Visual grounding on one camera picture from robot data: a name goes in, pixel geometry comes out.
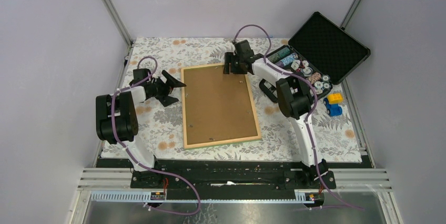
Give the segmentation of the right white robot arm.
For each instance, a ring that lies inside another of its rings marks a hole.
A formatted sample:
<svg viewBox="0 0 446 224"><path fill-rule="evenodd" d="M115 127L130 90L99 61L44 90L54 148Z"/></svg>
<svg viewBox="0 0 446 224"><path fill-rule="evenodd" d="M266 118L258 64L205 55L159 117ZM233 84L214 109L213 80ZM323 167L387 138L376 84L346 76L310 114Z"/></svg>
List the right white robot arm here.
<svg viewBox="0 0 446 224"><path fill-rule="evenodd" d="M232 41L234 52L226 52L224 74L256 75L273 84L281 113L290 121L305 166L302 183L315 188L328 172L326 161L318 157L318 147L312 126L312 113L317 105L317 94L310 82L302 76L285 70L261 54L255 54L247 40Z"/></svg>

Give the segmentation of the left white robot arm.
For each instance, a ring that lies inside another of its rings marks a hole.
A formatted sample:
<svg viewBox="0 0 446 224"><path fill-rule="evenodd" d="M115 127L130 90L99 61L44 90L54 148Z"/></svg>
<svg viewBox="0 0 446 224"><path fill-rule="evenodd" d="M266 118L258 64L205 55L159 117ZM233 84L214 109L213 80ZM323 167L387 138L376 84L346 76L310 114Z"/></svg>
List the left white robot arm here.
<svg viewBox="0 0 446 224"><path fill-rule="evenodd" d="M95 98L96 133L100 140L122 147L135 171L144 171L143 181L152 188L163 182L163 174L154 168L156 157L137 139L138 119L136 105L155 98L164 107L179 101L170 94L175 88L186 87L165 70L165 81L153 78L147 68L135 69L130 86L116 95L106 94Z"/></svg>

